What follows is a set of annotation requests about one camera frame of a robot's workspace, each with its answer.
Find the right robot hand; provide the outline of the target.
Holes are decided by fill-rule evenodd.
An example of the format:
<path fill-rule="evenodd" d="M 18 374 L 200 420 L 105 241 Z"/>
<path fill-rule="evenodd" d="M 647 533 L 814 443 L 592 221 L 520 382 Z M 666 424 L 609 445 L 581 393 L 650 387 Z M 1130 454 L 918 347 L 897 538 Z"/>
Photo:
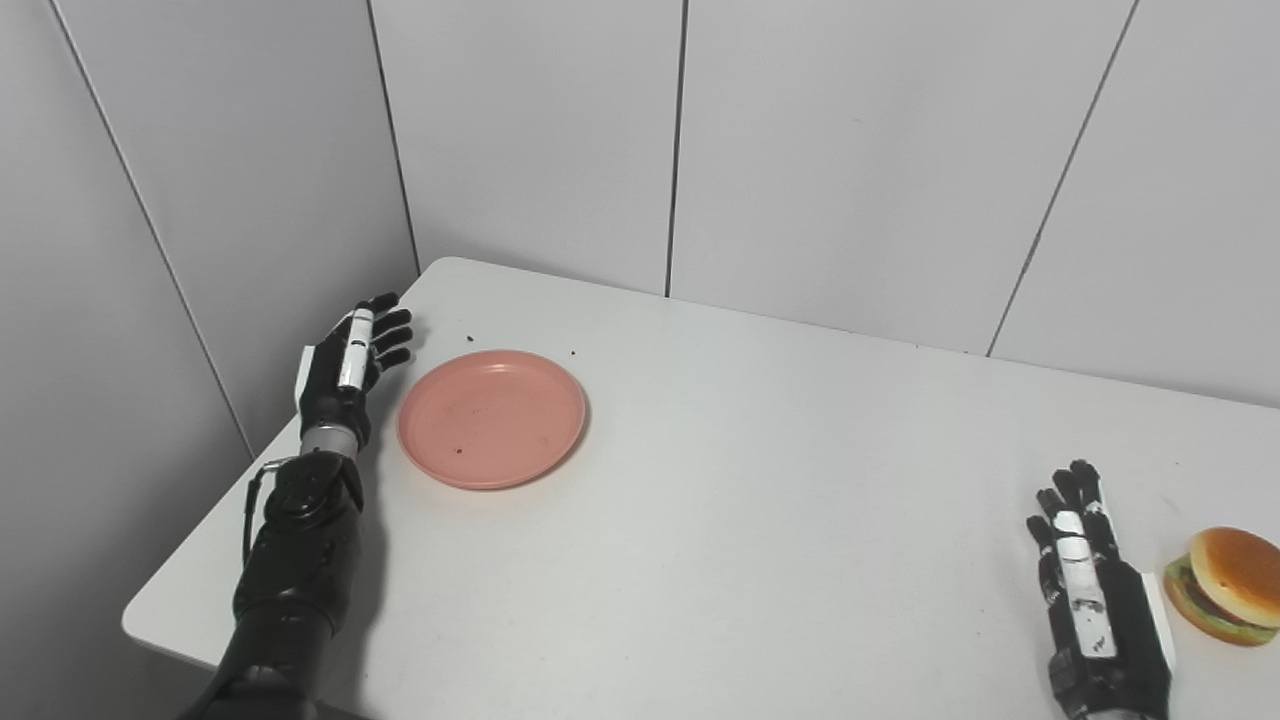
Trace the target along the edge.
<path fill-rule="evenodd" d="M 1172 665 L 1146 575 L 1123 556 L 1097 469 L 1052 475 L 1027 519 L 1053 653 L 1050 691 L 1068 719 L 1167 719 Z"/>

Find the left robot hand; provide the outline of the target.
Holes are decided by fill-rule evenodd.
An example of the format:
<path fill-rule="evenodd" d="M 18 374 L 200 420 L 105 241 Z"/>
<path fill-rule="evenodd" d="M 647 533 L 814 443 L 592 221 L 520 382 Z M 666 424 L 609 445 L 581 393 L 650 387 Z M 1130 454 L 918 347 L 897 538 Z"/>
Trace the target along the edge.
<path fill-rule="evenodd" d="M 367 393 L 381 375 L 412 357 L 412 313 L 397 292 L 358 302 L 315 346 L 300 366 L 297 407 L 301 432 L 338 427 L 358 447 L 369 442 Z"/>

